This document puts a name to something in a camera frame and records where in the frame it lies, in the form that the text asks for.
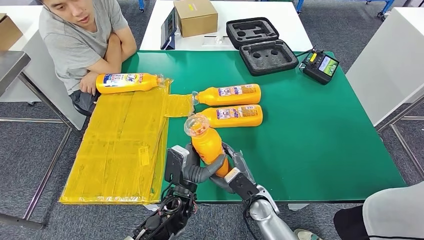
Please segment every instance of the orange bottle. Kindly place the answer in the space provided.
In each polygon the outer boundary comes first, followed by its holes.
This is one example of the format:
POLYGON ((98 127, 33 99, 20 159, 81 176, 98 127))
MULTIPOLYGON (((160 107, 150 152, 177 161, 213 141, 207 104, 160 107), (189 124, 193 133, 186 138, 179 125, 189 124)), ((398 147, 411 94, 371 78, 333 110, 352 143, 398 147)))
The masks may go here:
POLYGON ((257 104, 210 107, 199 114, 207 117, 212 128, 256 127, 264 118, 262 108, 257 104))
MULTIPOLYGON (((205 116, 189 116, 184 123, 184 131, 191 137, 193 147, 205 164, 212 164, 219 155, 225 154, 220 135, 209 126, 205 116)), ((223 178, 229 171, 228 158, 225 157, 222 167, 215 174, 223 178)))
POLYGON ((149 91, 164 86, 164 76, 149 73, 100 74, 95 86, 101 94, 115 94, 132 91, 149 91))
POLYGON ((261 100, 261 88, 258 84, 246 84, 228 87, 209 87, 193 93, 193 104, 209 106, 257 104, 261 100))

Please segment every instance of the person's leg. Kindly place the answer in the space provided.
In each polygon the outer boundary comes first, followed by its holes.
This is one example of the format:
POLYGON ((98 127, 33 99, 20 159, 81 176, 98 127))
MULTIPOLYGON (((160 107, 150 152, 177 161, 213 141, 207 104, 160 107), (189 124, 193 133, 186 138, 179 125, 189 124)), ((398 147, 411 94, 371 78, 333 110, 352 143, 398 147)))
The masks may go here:
POLYGON ((334 227, 342 240, 369 240, 362 217, 362 205, 335 213, 334 227))
POLYGON ((96 92, 96 95, 93 96, 91 93, 82 92, 80 90, 74 91, 71 95, 69 95, 70 99, 78 105, 83 110, 93 112, 96 107, 95 102, 99 98, 100 93, 96 92))

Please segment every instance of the clear bottle cap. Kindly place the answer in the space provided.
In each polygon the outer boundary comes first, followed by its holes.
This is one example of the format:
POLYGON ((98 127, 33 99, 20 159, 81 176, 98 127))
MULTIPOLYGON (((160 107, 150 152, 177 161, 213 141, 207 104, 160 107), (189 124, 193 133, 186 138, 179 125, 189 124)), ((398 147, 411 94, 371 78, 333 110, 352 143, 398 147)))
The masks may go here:
POLYGON ((184 123, 184 132, 190 137, 202 135, 209 128, 209 120, 202 114, 189 116, 184 123))
POLYGON ((158 74, 157 78, 156 78, 156 83, 159 87, 165 87, 165 81, 166 79, 164 78, 164 76, 162 74, 158 74))
POLYGON ((193 106, 198 105, 199 104, 199 93, 197 91, 193 91, 191 94, 192 94, 193 106))

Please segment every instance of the yellow plastic wrap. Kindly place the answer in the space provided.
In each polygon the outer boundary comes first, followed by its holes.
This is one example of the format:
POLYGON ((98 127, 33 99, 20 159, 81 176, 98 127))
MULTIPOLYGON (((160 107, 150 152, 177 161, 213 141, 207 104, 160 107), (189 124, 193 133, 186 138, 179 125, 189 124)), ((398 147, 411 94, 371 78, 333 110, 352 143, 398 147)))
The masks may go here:
POLYGON ((164 116, 168 118, 188 117, 193 111, 193 96, 170 94, 166 98, 164 116))
POLYGON ((165 115, 188 116, 192 109, 181 102, 188 97, 169 101, 169 96, 169 85, 100 96, 59 201, 159 202, 168 135, 165 115))

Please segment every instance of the blue chair leg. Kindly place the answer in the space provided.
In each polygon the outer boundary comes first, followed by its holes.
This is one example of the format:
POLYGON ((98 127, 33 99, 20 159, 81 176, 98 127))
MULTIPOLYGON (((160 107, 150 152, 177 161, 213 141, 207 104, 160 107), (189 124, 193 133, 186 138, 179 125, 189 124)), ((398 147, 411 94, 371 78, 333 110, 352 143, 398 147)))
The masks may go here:
POLYGON ((143 13, 145 11, 145 3, 143 0, 138 0, 138 4, 140 5, 140 12, 143 13))
POLYGON ((298 13, 298 14, 300 14, 302 11, 301 11, 301 9, 302 9, 302 5, 304 4, 304 0, 299 0, 299 2, 297 3, 297 6, 296 6, 296 12, 298 13))
POLYGON ((387 10, 389 10, 390 6, 392 6, 394 1, 395 0, 385 1, 385 6, 384 6, 383 10, 381 11, 381 13, 385 14, 387 12, 387 10))

